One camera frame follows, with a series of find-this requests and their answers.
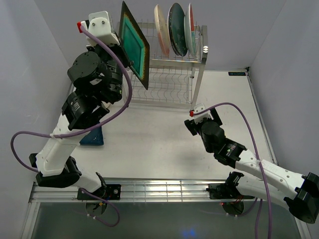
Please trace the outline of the dark teal floral plate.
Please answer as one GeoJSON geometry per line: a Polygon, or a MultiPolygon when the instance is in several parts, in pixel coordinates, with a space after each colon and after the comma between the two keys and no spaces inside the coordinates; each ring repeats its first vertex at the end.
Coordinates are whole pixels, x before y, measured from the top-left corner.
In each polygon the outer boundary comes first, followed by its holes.
{"type": "Polygon", "coordinates": [[[179,3],[174,3],[167,17],[170,43],[174,53],[184,57],[187,54],[187,46],[184,33],[184,11],[179,3]]]}

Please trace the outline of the red and teal floral plate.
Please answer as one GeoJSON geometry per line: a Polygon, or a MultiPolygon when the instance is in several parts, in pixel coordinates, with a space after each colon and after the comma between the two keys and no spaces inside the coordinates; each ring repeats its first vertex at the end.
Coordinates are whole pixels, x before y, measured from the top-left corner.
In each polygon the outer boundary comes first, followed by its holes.
{"type": "Polygon", "coordinates": [[[184,36],[186,46],[192,57],[196,56],[196,42],[195,42],[195,25],[193,19],[192,5],[189,3],[187,11],[184,16],[184,36]]]}

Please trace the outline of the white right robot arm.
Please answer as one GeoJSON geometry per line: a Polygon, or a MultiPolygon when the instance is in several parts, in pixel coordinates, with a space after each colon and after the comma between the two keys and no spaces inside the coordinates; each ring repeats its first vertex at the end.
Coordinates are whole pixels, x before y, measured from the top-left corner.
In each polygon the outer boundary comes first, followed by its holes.
{"type": "Polygon", "coordinates": [[[252,196],[280,205],[297,219],[314,224],[319,215],[319,177],[284,169],[244,145],[228,139],[216,109],[197,105],[184,124],[192,135],[200,135],[204,148],[221,164],[234,168],[224,189],[231,198],[252,196]]]}

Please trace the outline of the green square plate dark rim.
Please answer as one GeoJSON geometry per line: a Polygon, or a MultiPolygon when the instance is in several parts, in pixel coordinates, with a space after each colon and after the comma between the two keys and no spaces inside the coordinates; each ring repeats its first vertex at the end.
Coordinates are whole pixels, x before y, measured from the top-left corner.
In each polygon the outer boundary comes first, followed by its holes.
{"type": "Polygon", "coordinates": [[[150,45],[124,1],[121,8],[119,37],[130,69],[147,90],[149,88],[150,45]]]}

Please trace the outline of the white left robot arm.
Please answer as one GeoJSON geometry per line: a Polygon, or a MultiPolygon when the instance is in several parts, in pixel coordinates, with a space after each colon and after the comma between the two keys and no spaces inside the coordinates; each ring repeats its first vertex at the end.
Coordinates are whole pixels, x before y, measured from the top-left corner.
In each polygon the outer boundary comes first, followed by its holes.
{"type": "MultiPolygon", "coordinates": [[[[71,134],[90,129],[109,113],[105,103],[122,99],[123,74],[120,66],[100,45],[89,47],[68,69],[67,75],[75,91],[62,106],[54,135],[71,134]]],[[[38,174],[41,187],[66,188],[77,186],[100,199],[106,193],[105,182],[99,173],[86,173],[71,156],[84,135],[50,138],[39,153],[29,156],[38,174]]]]}

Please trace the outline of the cream and pink plate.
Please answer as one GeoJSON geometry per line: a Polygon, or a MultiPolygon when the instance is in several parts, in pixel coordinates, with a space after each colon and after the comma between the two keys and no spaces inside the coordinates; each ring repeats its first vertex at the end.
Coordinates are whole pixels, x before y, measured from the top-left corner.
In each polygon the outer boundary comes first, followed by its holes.
{"type": "Polygon", "coordinates": [[[158,40],[159,40],[162,54],[165,57],[168,57],[170,52],[170,39],[169,39],[167,24],[159,4],[157,4],[154,8],[154,17],[155,17],[155,25],[156,25],[158,40]]]}

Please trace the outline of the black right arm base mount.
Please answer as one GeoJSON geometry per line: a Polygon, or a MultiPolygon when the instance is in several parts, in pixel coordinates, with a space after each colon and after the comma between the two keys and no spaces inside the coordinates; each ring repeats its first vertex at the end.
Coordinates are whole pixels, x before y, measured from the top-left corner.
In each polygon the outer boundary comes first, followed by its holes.
{"type": "Polygon", "coordinates": [[[241,196],[234,186],[222,184],[208,184],[206,191],[209,193],[210,199],[237,199],[241,196]]]}

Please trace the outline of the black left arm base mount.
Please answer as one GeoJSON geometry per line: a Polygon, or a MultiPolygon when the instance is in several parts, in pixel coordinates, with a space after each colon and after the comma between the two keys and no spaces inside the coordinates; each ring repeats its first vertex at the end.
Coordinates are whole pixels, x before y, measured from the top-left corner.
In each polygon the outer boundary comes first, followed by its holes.
{"type": "MultiPolygon", "coordinates": [[[[92,194],[105,200],[119,200],[120,193],[120,184],[106,184],[105,186],[102,186],[101,188],[94,191],[92,194]]],[[[79,189],[77,193],[77,200],[94,200],[94,198],[79,189]]]]}

